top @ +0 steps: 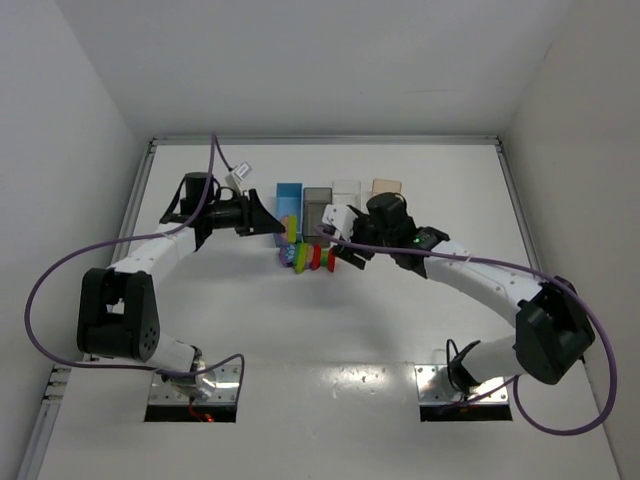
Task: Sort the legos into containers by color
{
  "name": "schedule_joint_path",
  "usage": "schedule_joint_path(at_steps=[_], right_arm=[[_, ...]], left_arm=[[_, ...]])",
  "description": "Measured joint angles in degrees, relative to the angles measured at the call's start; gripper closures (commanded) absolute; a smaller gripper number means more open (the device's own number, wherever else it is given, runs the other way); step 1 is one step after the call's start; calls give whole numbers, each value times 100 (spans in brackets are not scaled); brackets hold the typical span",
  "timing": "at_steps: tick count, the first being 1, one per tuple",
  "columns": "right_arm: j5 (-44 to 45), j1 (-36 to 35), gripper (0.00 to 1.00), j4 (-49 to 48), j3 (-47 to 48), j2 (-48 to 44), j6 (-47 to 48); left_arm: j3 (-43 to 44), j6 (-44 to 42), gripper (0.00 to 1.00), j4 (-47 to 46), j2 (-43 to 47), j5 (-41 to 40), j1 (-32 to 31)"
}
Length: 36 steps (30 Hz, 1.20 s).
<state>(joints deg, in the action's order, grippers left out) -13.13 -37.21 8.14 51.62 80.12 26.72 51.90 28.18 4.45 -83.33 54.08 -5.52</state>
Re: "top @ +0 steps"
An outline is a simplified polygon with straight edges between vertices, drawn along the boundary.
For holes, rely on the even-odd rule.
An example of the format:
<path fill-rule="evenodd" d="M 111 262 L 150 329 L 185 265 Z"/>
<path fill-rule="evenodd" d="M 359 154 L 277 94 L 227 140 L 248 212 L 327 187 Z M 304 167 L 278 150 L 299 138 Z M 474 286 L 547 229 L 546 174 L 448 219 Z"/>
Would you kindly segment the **purple lego brick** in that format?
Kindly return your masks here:
<path fill-rule="evenodd" d="M 282 241 L 288 244 L 295 244 L 298 241 L 298 219 L 295 214 L 285 215 L 281 218 L 281 224 L 285 231 L 282 234 Z"/>

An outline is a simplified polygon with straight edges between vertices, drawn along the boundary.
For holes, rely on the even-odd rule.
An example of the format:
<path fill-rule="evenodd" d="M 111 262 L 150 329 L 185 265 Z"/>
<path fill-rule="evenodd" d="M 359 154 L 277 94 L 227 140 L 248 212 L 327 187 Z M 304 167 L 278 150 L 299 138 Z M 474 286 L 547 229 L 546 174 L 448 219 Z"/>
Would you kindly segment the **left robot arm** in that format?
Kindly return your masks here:
<path fill-rule="evenodd" d="M 256 190 L 224 199 L 215 185 L 204 172 L 186 174 L 154 238 L 109 267 L 85 273 L 76 331 L 81 352 L 136 361 L 185 395 L 212 396 L 215 375 L 201 350 L 162 333 L 155 288 L 216 230 L 232 229 L 241 237 L 285 231 Z"/>

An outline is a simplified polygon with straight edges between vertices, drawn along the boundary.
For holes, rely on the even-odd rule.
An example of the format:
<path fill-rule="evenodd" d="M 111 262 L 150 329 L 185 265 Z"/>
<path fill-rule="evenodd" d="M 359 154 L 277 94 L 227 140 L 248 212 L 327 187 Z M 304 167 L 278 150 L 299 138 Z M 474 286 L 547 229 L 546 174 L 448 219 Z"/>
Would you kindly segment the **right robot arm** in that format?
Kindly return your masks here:
<path fill-rule="evenodd" d="M 365 212 L 351 205 L 330 205 L 322 220 L 340 242 L 334 249 L 337 257 L 362 269 L 374 248 L 387 247 L 400 268 L 458 290 L 513 328 L 513 335 L 473 341 L 447 361 L 441 384 L 452 397 L 466 396 L 501 376 L 527 374 L 555 385 L 595 340 L 568 281 L 542 281 L 472 261 L 448 234 L 417 226 L 399 194 L 371 197 Z"/>

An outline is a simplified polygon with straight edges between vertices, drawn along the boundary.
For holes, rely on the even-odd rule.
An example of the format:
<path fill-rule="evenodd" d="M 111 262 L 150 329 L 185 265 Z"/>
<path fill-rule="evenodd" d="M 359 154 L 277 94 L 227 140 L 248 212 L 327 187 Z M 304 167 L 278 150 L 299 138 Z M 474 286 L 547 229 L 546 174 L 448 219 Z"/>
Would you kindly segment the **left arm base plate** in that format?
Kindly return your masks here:
<path fill-rule="evenodd" d="M 203 375 L 169 378 L 154 374 L 148 404 L 150 406 L 231 407 L 236 404 L 243 381 L 244 368 L 236 359 Z"/>

